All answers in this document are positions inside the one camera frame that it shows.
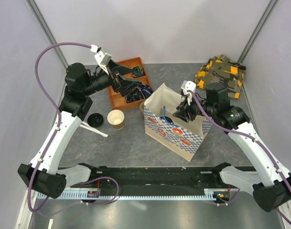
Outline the cardboard cup carrier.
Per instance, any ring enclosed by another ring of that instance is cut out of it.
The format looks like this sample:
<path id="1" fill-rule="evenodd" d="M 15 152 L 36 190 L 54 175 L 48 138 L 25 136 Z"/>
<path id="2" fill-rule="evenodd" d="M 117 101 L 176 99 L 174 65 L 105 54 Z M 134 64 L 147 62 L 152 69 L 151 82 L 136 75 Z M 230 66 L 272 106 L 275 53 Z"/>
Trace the cardboard cup carrier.
<path id="1" fill-rule="evenodd" d="M 144 114 L 144 102 L 142 102 L 140 104 L 139 109 L 140 109 L 141 113 Z"/>

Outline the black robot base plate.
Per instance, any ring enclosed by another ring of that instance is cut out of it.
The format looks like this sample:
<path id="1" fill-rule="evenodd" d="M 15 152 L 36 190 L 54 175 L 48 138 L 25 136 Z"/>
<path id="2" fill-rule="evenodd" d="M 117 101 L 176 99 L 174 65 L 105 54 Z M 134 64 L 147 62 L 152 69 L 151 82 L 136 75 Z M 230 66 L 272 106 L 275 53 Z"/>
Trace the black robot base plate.
<path id="1" fill-rule="evenodd" d="M 201 194 L 205 189 L 233 190 L 222 183 L 215 167 L 91 167 L 88 184 L 103 194 Z"/>

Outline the checkered paper takeout bag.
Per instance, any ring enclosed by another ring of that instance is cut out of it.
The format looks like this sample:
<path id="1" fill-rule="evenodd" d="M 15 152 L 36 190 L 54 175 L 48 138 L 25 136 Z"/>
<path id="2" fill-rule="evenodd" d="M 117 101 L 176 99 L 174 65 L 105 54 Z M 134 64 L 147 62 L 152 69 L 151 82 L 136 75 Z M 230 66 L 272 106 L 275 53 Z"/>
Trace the checkered paper takeout bag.
<path id="1" fill-rule="evenodd" d="M 188 123 L 173 117 L 176 107 L 183 101 L 181 95 L 162 84 L 144 103 L 145 133 L 184 158 L 191 161 L 212 127 L 204 116 Z M 160 119 L 168 116 L 173 125 Z"/>

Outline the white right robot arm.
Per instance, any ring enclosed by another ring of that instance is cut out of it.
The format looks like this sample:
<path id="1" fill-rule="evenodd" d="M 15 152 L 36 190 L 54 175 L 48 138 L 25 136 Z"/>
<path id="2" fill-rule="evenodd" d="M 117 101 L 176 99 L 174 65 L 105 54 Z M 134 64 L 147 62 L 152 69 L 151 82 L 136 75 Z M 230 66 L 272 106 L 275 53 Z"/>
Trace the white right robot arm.
<path id="1" fill-rule="evenodd" d="M 266 212 L 291 200 L 291 172 L 263 143 L 246 113 L 231 105 L 228 90 L 223 84 L 210 83 L 206 88 L 206 98 L 199 100 L 196 84 L 184 81 L 181 95 L 184 100 L 173 116 L 187 123 L 198 115 L 206 117 L 241 148 L 257 172 L 257 175 L 252 175 L 223 163 L 211 175 L 215 187 L 235 186 L 252 195 Z"/>

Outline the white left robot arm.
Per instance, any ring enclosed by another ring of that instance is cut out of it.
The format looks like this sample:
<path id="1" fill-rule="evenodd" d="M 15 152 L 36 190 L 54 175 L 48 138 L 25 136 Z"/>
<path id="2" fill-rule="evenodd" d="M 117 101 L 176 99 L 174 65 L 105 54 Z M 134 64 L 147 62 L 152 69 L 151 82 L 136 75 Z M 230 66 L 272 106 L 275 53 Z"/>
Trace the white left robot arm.
<path id="1" fill-rule="evenodd" d="M 106 70 L 92 75 L 82 63 L 73 63 L 66 69 L 65 93 L 57 106 L 58 116 L 47 139 L 29 164 L 21 164 L 18 174 L 29 189 L 50 198 L 58 198 L 65 188 L 84 184 L 94 187 L 97 175 L 92 167 L 80 163 L 75 167 L 59 169 L 60 159 L 75 131 L 84 121 L 91 105 L 90 95 L 112 87 L 122 96 L 141 85 L 140 81 L 126 78 L 131 68 L 110 60 Z"/>

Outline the black plastic cup lid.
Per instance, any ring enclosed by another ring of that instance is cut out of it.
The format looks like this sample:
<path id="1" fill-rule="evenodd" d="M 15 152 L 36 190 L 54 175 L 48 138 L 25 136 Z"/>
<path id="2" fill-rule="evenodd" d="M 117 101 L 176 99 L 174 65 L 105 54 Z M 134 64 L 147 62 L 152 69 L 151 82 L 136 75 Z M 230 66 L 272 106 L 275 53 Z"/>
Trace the black plastic cup lid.
<path id="1" fill-rule="evenodd" d="M 100 127 L 104 124 L 104 118 L 99 113 L 93 113 L 88 117 L 87 124 L 94 128 Z"/>

